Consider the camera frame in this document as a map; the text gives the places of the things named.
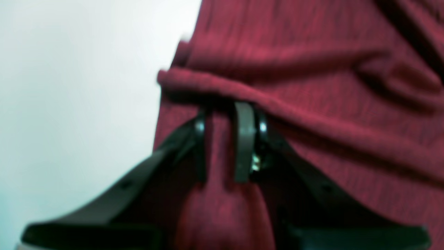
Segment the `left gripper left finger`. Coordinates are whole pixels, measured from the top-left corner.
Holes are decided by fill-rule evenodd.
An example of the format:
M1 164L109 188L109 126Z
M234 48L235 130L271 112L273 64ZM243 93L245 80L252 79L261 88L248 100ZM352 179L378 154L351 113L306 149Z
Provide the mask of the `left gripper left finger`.
M116 224L143 192L159 169L176 166L193 152L196 176L206 181L206 112L176 128L149 158L83 207L65 216L28 224L21 236L22 250L161 250L162 231L157 226Z

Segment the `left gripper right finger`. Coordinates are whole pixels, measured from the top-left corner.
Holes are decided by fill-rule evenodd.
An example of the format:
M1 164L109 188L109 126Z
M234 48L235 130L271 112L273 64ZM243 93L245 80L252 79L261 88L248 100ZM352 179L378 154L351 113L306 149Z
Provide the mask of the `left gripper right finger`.
M427 250L423 226L407 226L366 208L301 158L266 115L235 102L234 179L259 184L277 250Z

